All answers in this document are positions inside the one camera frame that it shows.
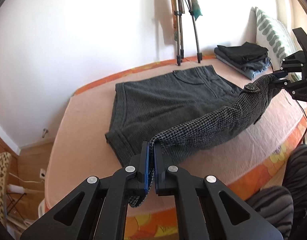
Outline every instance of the triangular cutout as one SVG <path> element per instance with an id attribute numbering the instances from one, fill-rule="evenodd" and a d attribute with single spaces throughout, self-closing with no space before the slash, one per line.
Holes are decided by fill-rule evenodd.
<path id="1" fill-rule="evenodd" d="M 219 196 L 230 218 L 231 224 L 236 226 L 241 222 L 250 219 L 250 214 L 235 202 L 226 192 L 221 191 Z"/>
<path id="2" fill-rule="evenodd" d="M 55 214 L 54 219 L 65 224 L 66 226 L 71 226 L 84 196 L 84 192 L 80 192 L 78 195 L 76 195 Z"/>

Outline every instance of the power outlet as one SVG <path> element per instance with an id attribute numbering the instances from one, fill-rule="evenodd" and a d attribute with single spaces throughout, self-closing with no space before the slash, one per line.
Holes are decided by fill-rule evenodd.
<path id="1" fill-rule="evenodd" d="M 42 180 L 46 179 L 46 170 L 40 169 L 40 179 Z"/>

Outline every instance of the folded clothes stack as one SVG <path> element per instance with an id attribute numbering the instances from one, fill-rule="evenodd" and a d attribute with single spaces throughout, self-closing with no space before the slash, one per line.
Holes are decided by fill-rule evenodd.
<path id="1" fill-rule="evenodd" d="M 268 49 L 257 44 L 245 42 L 242 46 L 226 47 L 218 45 L 215 48 L 218 60 L 253 80 L 270 65 Z"/>

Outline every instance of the green and white pillow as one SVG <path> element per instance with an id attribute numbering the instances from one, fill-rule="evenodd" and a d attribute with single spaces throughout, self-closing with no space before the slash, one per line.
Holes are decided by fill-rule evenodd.
<path id="1" fill-rule="evenodd" d="M 281 67 L 282 59 L 297 52 L 296 46 L 284 24 L 269 17 L 264 11 L 255 7 L 257 18 L 257 44 L 268 49 L 273 70 Z M 289 73 L 293 82 L 301 80 L 301 73 Z"/>

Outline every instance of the white cable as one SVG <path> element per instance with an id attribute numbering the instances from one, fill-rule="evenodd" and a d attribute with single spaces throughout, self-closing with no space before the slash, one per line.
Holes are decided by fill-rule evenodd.
<path id="1" fill-rule="evenodd" d="M 26 182 L 26 183 L 41 183 L 41 182 L 43 182 L 43 180 L 41 180 L 41 181 L 22 180 L 22 179 L 20 179 L 19 177 L 17 177 L 16 175 L 14 175 L 14 174 L 12 174 L 12 173 L 10 173 L 10 172 L 9 172 L 9 174 L 10 174 L 11 176 L 14 176 L 14 177 L 16 177 L 17 179 L 21 180 L 22 182 Z"/>

